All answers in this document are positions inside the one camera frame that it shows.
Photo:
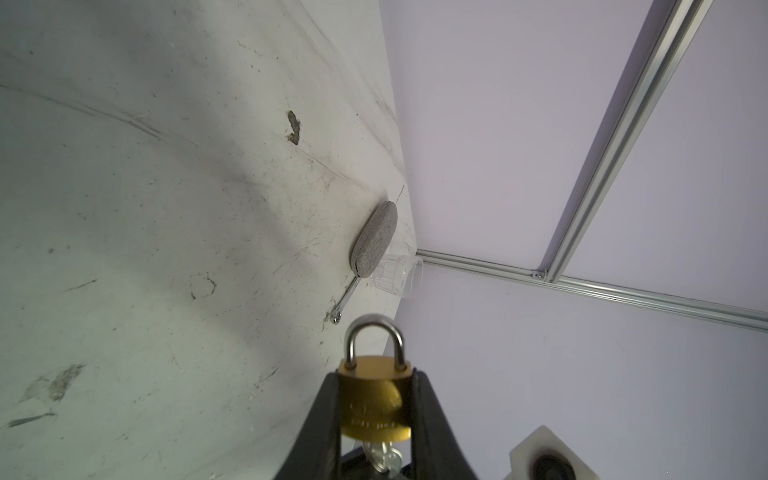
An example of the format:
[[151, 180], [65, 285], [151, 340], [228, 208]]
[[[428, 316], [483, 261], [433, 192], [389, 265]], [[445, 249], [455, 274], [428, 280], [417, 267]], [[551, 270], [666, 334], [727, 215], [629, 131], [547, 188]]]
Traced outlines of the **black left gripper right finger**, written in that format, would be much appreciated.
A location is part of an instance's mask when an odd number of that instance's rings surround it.
[[477, 479], [450, 428], [428, 376], [413, 371], [410, 419], [413, 479]]

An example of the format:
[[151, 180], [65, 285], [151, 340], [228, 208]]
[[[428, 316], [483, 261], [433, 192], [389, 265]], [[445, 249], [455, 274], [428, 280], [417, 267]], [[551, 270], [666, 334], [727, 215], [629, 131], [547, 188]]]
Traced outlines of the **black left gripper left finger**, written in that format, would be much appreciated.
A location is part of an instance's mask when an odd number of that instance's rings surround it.
[[275, 480], [338, 479], [341, 456], [339, 375], [326, 375]]

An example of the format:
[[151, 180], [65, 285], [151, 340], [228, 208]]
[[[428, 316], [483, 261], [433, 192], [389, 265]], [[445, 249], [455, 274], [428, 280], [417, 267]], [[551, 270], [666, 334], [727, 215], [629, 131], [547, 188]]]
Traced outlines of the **brass padlock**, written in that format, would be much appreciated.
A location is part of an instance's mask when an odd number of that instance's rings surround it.
[[[356, 353], [363, 330], [379, 328], [393, 342], [391, 356]], [[345, 335], [345, 358], [337, 369], [341, 433], [368, 443], [397, 443], [412, 435], [410, 420], [413, 368], [405, 355], [401, 331], [391, 319], [366, 314], [353, 321]]]

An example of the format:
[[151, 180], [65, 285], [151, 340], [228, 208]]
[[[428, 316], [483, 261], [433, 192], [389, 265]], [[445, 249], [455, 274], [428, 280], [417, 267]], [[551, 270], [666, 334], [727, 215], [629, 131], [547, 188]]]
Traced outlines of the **silver key with ring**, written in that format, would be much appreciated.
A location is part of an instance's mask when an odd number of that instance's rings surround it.
[[401, 473], [403, 456], [392, 442], [364, 442], [362, 448], [371, 466], [388, 478]]

